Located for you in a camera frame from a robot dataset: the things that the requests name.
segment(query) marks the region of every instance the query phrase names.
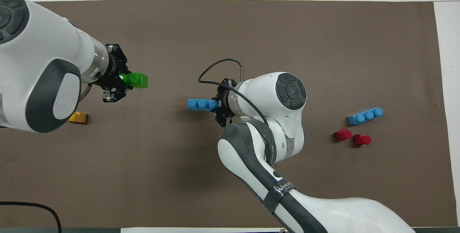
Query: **black strap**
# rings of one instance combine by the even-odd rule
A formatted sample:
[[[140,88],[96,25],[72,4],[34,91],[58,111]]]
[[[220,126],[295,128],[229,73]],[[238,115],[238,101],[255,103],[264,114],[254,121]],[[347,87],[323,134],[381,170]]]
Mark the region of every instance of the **black strap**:
[[[280,200],[295,186],[288,179],[281,179],[276,182],[273,187],[268,191],[267,196],[263,200],[263,206],[273,215]]]
[[[256,119],[250,119],[246,121],[254,125],[256,130],[262,135],[262,139],[265,141],[265,157],[266,161],[270,166],[273,166],[276,160],[276,143],[271,129],[264,123]]]

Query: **lego stud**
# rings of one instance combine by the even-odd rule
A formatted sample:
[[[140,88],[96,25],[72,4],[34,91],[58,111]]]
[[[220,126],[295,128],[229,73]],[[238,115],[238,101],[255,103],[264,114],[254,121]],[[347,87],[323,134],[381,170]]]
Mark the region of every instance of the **lego stud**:
[[[197,101],[195,99],[189,99],[189,102],[187,102],[187,106],[189,108],[197,108]]]
[[[206,109],[207,108],[207,101],[200,100],[198,102],[198,107],[200,107],[200,109]]]
[[[335,138],[340,141],[351,138],[351,132],[347,128],[338,130],[334,135]]]
[[[209,101],[208,105],[209,105],[209,109],[215,109],[215,108],[219,107],[219,102],[217,102],[217,101]]]
[[[366,117],[362,114],[358,115],[356,117],[356,120],[359,122],[359,123],[363,123],[364,121],[366,121]]]
[[[353,142],[358,145],[369,145],[371,137],[369,135],[356,134],[353,136]]]
[[[373,112],[365,112],[364,116],[367,120],[373,119]]]
[[[374,108],[373,113],[374,113],[375,117],[379,117],[379,116],[382,116],[383,110],[381,108],[377,107],[377,108]]]

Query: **brown mat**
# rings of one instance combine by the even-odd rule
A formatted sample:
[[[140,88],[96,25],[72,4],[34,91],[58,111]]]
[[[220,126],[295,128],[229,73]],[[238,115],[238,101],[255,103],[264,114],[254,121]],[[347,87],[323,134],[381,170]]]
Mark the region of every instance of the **brown mat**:
[[[87,125],[45,135],[0,130],[0,198],[39,202],[64,227],[278,227],[217,155],[222,129],[188,98],[208,65],[236,58],[245,77],[288,71],[302,79],[306,141],[276,164],[299,191],[367,197],[411,226],[456,226],[455,197],[432,3],[125,0],[48,2],[102,43],[118,43],[149,75],[116,104],[94,87],[79,106]],[[206,79],[239,78],[234,63]],[[370,146],[335,143],[345,118]],[[46,212],[0,208],[0,225],[53,226]]]

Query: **black cable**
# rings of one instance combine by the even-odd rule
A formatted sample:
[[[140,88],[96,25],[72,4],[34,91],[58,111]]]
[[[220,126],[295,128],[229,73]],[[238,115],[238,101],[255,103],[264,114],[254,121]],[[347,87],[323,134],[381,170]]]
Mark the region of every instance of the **black cable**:
[[[214,85],[219,85],[219,86],[222,86],[222,87],[225,87],[227,89],[230,89],[231,91],[235,92],[236,94],[238,94],[240,97],[242,97],[252,108],[254,108],[254,110],[258,113],[258,115],[260,115],[260,117],[262,118],[263,122],[268,126],[268,122],[266,120],[266,118],[263,116],[262,112],[260,112],[260,110],[258,110],[258,108],[247,98],[245,97],[243,94],[241,94],[239,91],[237,91],[236,89],[228,86],[228,85],[225,85],[225,84],[222,84],[222,83],[219,83],[219,82],[215,82],[215,81],[203,81],[201,80],[201,78],[204,76],[205,73],[207,73],[207,71],[209,71],[212,67],[214,67],[217,63],[221,63],[223,61],[234,61],[236,62],[237,64],[240,65],[241,68],[243,68],[243,65],[235,60],[235,59],[231,59],[231,58],[226,58],[226,59],[222,59],[222,60],[219,60],[213,64],[211,64],[207,69],[205,69],[203,71],[203,73],[198,77],[198,82],[199,83],[205,83],[205,84],[214,84]]]
[[[37,207],[37,208],[45,209],[51,212],[51,214],[53,214],[54,219],[56,220],[56,223],[58,226],[57,230],[59,233],[62,233],[61,221],[59,220],[58,214],[53,209],[51,209],[50,207],[46,205],[35,204],[33,202],[0,202],[0,205],[30,206],[30,207]]]
[[[80,97],[78,98],[78,102],[82,101],[87,96],[87,94],[91,90],[91,87],[92,87],[92,83],[88,83],[85,91],[83,91]]]

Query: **robot logo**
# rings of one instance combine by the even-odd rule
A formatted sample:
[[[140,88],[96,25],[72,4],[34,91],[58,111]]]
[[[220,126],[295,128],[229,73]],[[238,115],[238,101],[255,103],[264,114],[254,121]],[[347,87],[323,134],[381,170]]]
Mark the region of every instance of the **robot logo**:
[[[275,191],[281,193],[282,190],[286,189],[288,186],[291,186],[291,185],[292,185],[291,182],[287,182],[286,184],[280,185],[279,187],[273,186],[273,188],[275,189]]]
[[[74,110],[74,105],[71,101],[71,98],[72,97],[70,94],[61,94],[59,98],[56,98],[56,109],[53,110],[55,116],[59,114],[61,116],[67,117]]]

